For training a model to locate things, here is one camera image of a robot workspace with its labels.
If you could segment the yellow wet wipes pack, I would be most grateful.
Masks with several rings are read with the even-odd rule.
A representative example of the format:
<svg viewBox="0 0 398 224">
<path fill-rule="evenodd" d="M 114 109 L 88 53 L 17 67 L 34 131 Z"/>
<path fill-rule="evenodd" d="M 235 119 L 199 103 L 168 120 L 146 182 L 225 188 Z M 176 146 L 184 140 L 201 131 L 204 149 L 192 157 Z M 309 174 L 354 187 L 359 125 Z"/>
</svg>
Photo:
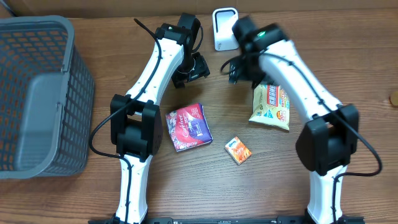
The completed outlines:
<svg viewBox="0 0 398 224">
<path fill-rule="evenodd" d="M 253 91 L 250 122 L 289 131 L 290 100 L 281 86 L 259 84 Z"/>
</svg>

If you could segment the red Carefree pad pack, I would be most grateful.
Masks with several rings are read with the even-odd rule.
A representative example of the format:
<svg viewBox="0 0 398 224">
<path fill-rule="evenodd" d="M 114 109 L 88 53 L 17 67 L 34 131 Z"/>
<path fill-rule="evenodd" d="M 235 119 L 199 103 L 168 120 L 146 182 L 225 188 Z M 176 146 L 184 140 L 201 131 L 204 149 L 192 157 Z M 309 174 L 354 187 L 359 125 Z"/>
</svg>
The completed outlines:
<svg viewBox="0 0 398 224">
<path fill-rule="evenodd" d="M 170 138 L 177 152 L 213 141 L 203 105 L 195 103 L 165 115 Z"/>
</svg>

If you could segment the Kleenex tissue pack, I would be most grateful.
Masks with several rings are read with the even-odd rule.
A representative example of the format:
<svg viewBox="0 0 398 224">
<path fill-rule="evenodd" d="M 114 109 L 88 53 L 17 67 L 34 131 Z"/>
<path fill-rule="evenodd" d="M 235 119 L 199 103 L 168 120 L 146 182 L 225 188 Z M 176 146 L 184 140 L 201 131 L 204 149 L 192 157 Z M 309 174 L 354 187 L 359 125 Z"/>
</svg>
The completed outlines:
<svg viewBox="0 0 398 224">
<path fill-rule="evenodd" d="M 224 148 L 238 165 L 242 164 L 252 155 L 252 152 L 237 136 L 232 138 Z"/>
</svg>

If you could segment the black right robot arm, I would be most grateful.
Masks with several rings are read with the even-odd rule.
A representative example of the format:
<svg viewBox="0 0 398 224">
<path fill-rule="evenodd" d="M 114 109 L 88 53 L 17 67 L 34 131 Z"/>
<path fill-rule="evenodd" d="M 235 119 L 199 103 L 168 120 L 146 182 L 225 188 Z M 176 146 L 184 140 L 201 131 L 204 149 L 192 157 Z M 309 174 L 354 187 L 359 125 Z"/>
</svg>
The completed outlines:
<svg viewBox="0 0 398 224">
<path fill-rule="evenodd" d="M 277 24 L 258 28 L 250 17 L 232 26 L 241 55 L 229 79 L 274 82 L 288 95 L 303 123 L 295 148 L 310 174 L 310 201 L 301 223 L 364 223 L 340 206 L 343 174 L 357 149 L 359 112 L 343 105 L 315 77 Z"/>
</svg>

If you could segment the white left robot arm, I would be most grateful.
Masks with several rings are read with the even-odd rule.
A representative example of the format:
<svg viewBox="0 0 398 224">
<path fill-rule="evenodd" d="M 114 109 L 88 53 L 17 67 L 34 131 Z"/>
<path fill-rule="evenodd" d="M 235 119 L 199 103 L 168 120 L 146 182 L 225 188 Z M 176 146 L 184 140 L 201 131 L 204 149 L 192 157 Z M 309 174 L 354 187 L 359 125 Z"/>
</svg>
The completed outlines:
<svg viewBox="0 0 398 224">
<path fill-rule="evenodd" d="M 151 32 L 153 53 L 134 86 L 111 100 L 111 142 L 121 162 L 121 194 L 113 223 L 145 223 L 149 166 L 162 142 L 160 102 L 167 85 L 183 88 L 210 74 L 195 45 L 200 21 L 183 13 L 177 25 L 162 24 Z"/>
</svg>

